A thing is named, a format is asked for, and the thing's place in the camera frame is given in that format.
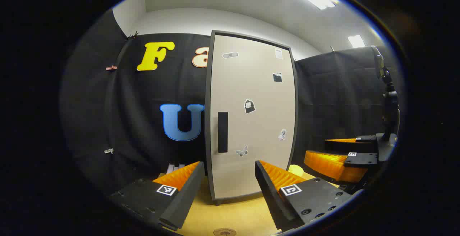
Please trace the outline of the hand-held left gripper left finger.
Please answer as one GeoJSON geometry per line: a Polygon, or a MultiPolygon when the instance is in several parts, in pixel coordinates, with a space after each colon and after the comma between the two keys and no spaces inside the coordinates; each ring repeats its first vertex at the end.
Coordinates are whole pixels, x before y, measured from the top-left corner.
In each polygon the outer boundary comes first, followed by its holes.
{"type": "Polygon", "coordinates": [[[108,196],[150,227],[181,229],[205,175],[197,161],[154,180],[138,179],[108,196]]]}

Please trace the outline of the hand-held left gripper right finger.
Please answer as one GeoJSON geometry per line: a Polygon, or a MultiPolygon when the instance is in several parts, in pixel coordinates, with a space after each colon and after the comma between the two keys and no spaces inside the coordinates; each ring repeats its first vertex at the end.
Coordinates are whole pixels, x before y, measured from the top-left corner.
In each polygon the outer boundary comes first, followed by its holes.
{"type": "Polygon", "coordinates": [[[255,162],[254,174],[277,229],[293,231],[335,217],[355,195],[322,178],[304,179],[268,162],[255,162]]]}

